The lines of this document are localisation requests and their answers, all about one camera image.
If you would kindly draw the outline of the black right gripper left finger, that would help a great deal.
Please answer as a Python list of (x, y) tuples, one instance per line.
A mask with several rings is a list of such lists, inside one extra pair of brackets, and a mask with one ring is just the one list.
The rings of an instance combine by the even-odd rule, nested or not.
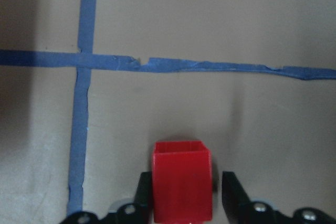
[(153, 213), (152, 172), (142, 172), (134, 197), (136, 223), (151, 223)]

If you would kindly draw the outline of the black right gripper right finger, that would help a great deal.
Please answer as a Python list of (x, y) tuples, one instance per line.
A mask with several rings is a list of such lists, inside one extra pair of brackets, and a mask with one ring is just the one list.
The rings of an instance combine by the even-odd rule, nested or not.
[(222, 172), (222, 205), (229, 223), (252, 223), (252, 201), (234, 172)]

